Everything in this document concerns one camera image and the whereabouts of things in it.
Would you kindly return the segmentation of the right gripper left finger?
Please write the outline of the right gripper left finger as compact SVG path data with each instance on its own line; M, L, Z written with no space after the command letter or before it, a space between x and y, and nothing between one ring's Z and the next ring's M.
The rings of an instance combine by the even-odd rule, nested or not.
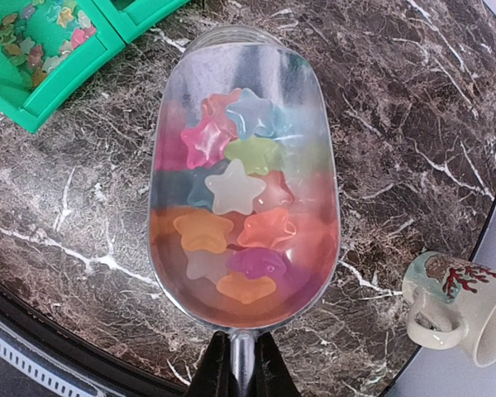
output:
M227 397L234 395L231 373L231 344L224 332L212 336L192 380L192 396Z

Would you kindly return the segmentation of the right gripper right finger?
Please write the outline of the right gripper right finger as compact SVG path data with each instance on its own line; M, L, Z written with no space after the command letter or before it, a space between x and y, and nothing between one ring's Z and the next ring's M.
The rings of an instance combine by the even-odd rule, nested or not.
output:
M259 336L255 344L255 372L251 395L256 397L300 396L270 332Z

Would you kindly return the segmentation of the orange star candy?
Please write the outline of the orange star candy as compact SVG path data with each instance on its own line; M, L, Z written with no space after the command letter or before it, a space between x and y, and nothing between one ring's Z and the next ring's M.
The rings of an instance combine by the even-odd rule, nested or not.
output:
M253 304L275 292L277 284L268 276L248 279L242 273L233 271L217 282L216 289L241 304Z
M185 251L223 253L233 227L232 221L206 211L195 211L174 220L174 228L181 236Z

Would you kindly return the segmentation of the purple star candy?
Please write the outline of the purple star candy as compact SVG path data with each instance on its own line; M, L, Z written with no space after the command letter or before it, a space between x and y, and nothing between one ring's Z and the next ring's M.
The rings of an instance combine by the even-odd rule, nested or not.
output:
M227 261L227 269L242 273L249 280L264 276L274 279L283 276L288 265L277 251L255 247L234 253Z

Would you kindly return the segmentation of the coral star candy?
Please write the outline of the coral star candy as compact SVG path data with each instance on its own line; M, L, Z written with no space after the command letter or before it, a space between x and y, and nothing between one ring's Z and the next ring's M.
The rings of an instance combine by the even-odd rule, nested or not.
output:
M273 208L248 216L237 243L243 247L274 248L297 233L286 208Z

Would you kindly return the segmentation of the white star candy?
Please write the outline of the white star candy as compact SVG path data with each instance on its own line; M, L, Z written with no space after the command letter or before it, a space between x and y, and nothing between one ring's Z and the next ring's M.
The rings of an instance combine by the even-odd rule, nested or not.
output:
M266 188L262 179L246 174L238 159L232 160L222 174L206 177L204 183L213 194L212 212L216 215L229 212L250 215L254 210L253 200Z

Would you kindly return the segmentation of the metal scoop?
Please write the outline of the metal scoop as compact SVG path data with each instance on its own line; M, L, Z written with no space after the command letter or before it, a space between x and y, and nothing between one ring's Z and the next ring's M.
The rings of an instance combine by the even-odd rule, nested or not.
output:
M158 119L149 253L165 296L230 340L235 393L255 341L309 310L336 268L340 214L322 91L280 44L195 44Z

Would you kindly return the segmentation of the green star candy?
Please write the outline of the green star candy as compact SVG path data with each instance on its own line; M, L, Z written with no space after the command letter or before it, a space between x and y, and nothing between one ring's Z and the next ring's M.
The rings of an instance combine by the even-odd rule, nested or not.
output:
M252 136L246 141L231 141L224 154L228 160L240 160L249 175L267 175L283 169L282 146L268 138Z

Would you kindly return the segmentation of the pink star candy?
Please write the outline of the pink star candy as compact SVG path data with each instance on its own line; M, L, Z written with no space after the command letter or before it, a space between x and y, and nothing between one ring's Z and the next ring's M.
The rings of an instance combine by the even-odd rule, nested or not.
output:
M234 138L210 117L204 117L196 127L185 128L180 137L188 148L186 165L190 170L210 168L223 160L224 151Z

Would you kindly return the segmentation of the pale blue star candy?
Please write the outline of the pale blue star candy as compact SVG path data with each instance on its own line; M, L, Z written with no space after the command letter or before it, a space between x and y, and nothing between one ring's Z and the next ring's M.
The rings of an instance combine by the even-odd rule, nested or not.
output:
M226 107L226 115L236 125L242 141L252 136L270 137L273 133L273 104L260 98L249 88L243 88L238 100Z

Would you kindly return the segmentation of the green bin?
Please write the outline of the green bin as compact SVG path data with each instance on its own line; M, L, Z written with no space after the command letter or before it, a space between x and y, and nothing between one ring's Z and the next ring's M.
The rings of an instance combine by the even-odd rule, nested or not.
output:
M189 0L93 0L119 36L130 43Z
M0 1L0 112L36 132L123 47L92 1Z

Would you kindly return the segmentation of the clear glass jar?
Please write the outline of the clear glass jar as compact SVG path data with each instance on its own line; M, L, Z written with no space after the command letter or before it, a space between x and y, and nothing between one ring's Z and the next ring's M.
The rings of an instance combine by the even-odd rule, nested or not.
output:
M274 36L252 26L230 25L215 26L193 40L186 48L184 55L213 45L232 43L264 43L282 45Z

